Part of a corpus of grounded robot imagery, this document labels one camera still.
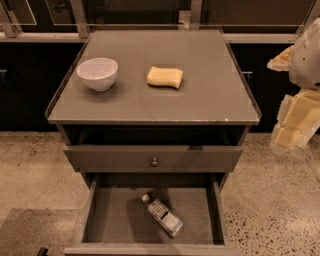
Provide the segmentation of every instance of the speckled floor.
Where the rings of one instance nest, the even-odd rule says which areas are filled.
[[[221,193],[231,247],[250,255],[320,255],[320,136],[273,154],[249,134]],[[62,255],[77,236],[88,189],[58,133],[0,132],[0,255]]]

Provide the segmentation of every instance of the open drawer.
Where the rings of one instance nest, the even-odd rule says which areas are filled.
[[[184,222],[170,238],[141,197],[152,193]],[[96,174],[79,241],[65,255],[240,255],[228,247],[214,174]]]
[[[241,146],[78,145],[64,150],[81,172],[231,172]]]

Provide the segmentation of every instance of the black cabinet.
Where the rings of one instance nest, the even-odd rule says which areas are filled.
[[[44,112],[82,44],[0,44],[0,130],[50,131]]]
[[[271,132],[277,123],[280,103],[285,94],[295,95],[300,88],[289,80],[288,72],[276,72],[267,68],[270,59],[290,45],[286,44],[233,44],[231,48],[241,71],[252,72],[245,78],[257,101],[262,117],[251,132]]]

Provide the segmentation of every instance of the bottle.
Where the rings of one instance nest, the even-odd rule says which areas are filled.
[[[172,238],[175,238],[180,233],[183,222],[167,206],[158,199],[153,199],[148,194],[143,195],[142,201],[148,204],[149,213]]]

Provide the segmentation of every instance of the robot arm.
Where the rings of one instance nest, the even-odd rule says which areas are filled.
[[[320,127],[320,18],[268,68],[289,71],[290,81],[301,88],[282,101],[270,146],[276,153],[303,147]]]

